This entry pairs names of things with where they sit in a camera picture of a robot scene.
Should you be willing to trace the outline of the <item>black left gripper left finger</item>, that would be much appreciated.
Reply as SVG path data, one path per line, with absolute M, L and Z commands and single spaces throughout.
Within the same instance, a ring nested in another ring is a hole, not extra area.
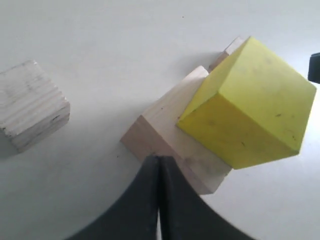
M 156 240 L 159 159 L 148 156 L 120 198 L 70 240 Z

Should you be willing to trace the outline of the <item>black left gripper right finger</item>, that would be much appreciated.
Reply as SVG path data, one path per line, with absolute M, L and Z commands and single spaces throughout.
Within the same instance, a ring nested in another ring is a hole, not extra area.
M 251 240 L 208 206 L 172 156 L 160 156 L 158 207 L 163 240 Z

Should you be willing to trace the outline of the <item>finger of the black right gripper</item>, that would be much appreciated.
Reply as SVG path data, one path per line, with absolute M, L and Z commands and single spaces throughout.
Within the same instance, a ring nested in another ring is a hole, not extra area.
M 308 77 L 311 82 L 320 82 L 320 53 L 313 53 L 309 59 Z

